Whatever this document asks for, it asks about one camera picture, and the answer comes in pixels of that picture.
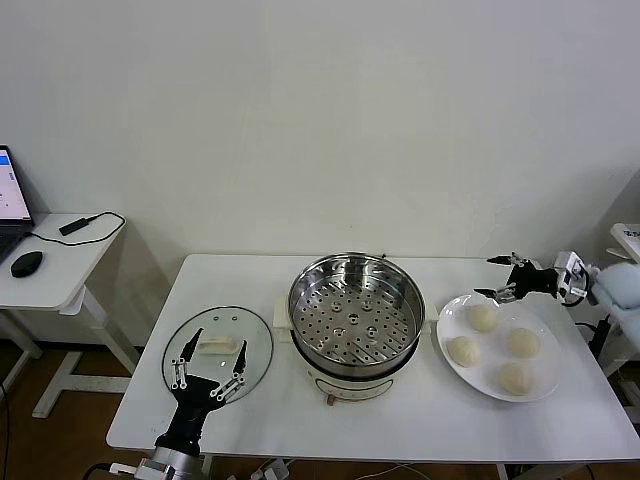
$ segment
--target laptop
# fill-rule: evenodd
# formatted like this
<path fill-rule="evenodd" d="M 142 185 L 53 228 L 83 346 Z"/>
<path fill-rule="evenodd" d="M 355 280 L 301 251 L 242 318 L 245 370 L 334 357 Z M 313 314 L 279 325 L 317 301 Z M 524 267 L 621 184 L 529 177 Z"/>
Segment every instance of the laptop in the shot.
<path fill-rule="evenodd" d="M 0 145 L 0 262 L 33 228 L 13 165 L 9 147 Z"/>

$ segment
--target wooden floor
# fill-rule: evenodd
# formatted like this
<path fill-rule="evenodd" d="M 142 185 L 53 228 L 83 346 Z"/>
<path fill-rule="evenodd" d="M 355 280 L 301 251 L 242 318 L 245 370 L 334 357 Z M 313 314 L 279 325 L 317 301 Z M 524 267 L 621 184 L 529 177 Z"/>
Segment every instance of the wooden floor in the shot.
<path fill-rule="evenodd" d="M 20 352 L 8 343 L 0 344 L 0 375 L 11 369 Z M 81 480 L 88 467 L 98 462 L 120 462 L 137 465 L 139 452 L 117 451 L 107 446 L 105 437 L 116 413 L 121 396 L 65 392 L 46 420 L 31 417 L 31 411 L 46 388 L 64 352 L 45 351 L 40 360 L 31 361 L 12 386 L 9 394 L 11 439 L 7 479 Z M 125 375 L 124 368 L 107 352 L 88 352 L 76 370 L 80 374 Z M 0 406 L 0 465 L 6 435 L 3 406 Z M 234 474 L 238 480 L 248 479 L 261 464 L 261 459 L 217 458 L 214 478 L 226 480 Z M 294 462 L 292 480 L 354 480 L 374 474 L 392 464 L 357 462 Z M 494 480 L 493 465 L 414 465 L 431 480 Z M 596 480 L 640 479 L 640 463 L 592 465 Z M 96 472 L 92 480 L 112 477 Z M 410 480 L 420 477 L 414 472 L 397 469 L 376 477 L 382 480 Z M 565 480 L 589 480 L 586 468 L 564 477 Z"/>

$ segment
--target glass lid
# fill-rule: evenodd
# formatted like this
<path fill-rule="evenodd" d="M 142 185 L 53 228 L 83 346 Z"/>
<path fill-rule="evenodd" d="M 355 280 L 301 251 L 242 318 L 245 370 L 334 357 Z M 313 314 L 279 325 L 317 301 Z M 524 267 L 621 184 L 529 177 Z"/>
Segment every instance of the glass lid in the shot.
<path fill-rule="evenodd" d="M 267 324 L 251 310 L 242 307 L 215 307 L 187 320 L 169 341 L 162 357 L 162 374 L 168 389 L 175 382 L 174 361 L 196 336 L 197 345 L 187 361 L 189 375 L 224 383 L 233 376 L 236 360 L 246 341 L 244 385 L 229 398 L 235 402 L 252 391 L 267 372 L 273 355 L 273 339 Z"/>

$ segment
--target laptop screen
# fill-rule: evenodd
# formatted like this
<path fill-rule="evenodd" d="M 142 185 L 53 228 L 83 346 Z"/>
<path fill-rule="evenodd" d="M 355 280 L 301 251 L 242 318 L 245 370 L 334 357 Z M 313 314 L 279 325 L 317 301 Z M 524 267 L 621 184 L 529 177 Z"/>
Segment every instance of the laptop screen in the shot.
<path fill-rule="evenodd" d="M 0 221 L 31 220 L 9 152 L 0 148 Z"/>

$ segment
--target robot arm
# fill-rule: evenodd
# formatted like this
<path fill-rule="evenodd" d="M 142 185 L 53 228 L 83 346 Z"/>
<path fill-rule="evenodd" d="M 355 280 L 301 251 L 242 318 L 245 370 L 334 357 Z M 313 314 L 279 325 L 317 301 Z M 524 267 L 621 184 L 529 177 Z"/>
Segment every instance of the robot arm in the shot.
<path fill-rule="evenodd" d="M 143 459 L 135 470 L 136 480 L 170 480 L 201 478 L 200 446 L 202 426 L 207 415 L 224 407 L 227 400 L 244 385 L 247 366 L 247 341 L 233 367 L 231 378 L 223 383 L 188 373 L 188 365 L 202 329 L 184 346 L 180 357 L 172 360 L 171 393 L 178 402 L 166 433 L 156 440 L 151 459 Z"/>
<path fill-rule="evenodd" d="M 560 297 L 563 305 L 574 306 L 587 296 L 590 287 L 589 269 L 574 252 L 560 252 L 553 268 L 547 269 L 537 269 L 531 260 L 515 253 L 490 258 L 487 262 L 513 266 L 505 287 L 475 289 L 497 303 L 522 300 L 528 293 L 540 292 Z"/>
<path fill-rule="evenodd" d="M 550 294 L 566 307 L 574 307 L 587 298 L 591 305 L 600 305 L 607 312 L 589 342 L 596 358 L 611 327 L 609 315 L 620 322 L 625 336 L 640 350 L 640 266 L 619 263 L 600 271 L 585 265 L 575 252 L 560 252 L 553 268 L 547 269 L 537 269 L 530 260 L 515 253 L 487 261 L 513 265 L 513 269 L 506 286 L 496 290 L 477 288 L 476 292 L 498 304 L 521 300 L 530 292 Z"/>

